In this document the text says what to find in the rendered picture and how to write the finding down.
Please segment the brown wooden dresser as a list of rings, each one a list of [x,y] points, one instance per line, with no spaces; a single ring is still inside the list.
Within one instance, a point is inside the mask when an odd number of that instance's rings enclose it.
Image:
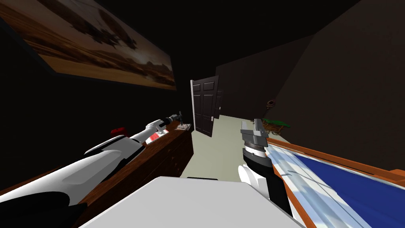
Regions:
[[[168,126],[165,136],[147,145],[131,162],[101,182],[82,202],[87,208],[71,228],[79,228],[159,176],[180,177],[193,156],[190,131],[175,130],[178,122]]]

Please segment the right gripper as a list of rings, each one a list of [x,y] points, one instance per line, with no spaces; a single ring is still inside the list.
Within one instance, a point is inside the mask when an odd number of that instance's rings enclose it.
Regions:
[[[243,120],[241,124],[242,140],[246,143],[250,143],[256,146],[267,147],[268,133],[265,132],[261,119],[255,119],[254,122],[251,120]]]

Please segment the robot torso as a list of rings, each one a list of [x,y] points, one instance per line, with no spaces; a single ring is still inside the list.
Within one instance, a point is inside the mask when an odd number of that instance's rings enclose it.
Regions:
[[[245,182],[157,177],[80,228],[304,228]]]

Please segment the red rounded object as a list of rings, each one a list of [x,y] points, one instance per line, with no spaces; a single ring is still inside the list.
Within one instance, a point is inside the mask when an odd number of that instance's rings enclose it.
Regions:
[[[120,135],[124,135],[126,137],[128,136],[128,132],[124,127],[113,129],[110,132],[111,138],[114,138],[114,137],[120,136]]]

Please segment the bed with blue cover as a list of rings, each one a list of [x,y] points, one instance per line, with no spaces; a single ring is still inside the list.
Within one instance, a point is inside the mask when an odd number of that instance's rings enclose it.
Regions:
[[[268,138],[267,153],[307,228],[405,228],[405,171]]]

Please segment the wooden cart with green top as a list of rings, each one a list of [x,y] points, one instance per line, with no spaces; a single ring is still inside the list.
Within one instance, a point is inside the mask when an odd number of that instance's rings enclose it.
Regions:
[[[273,121],[269,119],[262,119],[263,127],[267,133],[273,135],[281,135],[281,131],[285,128],[290,128],[291,126],[282,121]]]

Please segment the desert landscape wall painting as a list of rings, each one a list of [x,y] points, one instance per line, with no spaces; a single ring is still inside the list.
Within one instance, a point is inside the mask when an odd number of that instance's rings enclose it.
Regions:
[[[170,56],[95,0],[0,0],[0,17],[58,74],[176,89]]]

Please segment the red and white book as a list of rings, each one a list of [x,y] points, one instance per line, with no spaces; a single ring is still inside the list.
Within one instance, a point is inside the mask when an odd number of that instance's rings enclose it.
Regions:
[[[145,143],[147,145],[151,144],[152,142],[158,140],[159,138],[165,136],[167,133],[169,133],[169,131],[167,129],[164,129],[162,131],[157,131],[156,133],[154,133],[153,135],[151,135],[146,141]]]

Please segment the dark panelled door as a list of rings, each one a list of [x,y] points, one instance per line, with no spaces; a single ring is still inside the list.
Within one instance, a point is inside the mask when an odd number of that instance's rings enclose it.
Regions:
[[[195,130],[212,136],[219,76],[191,81]]]

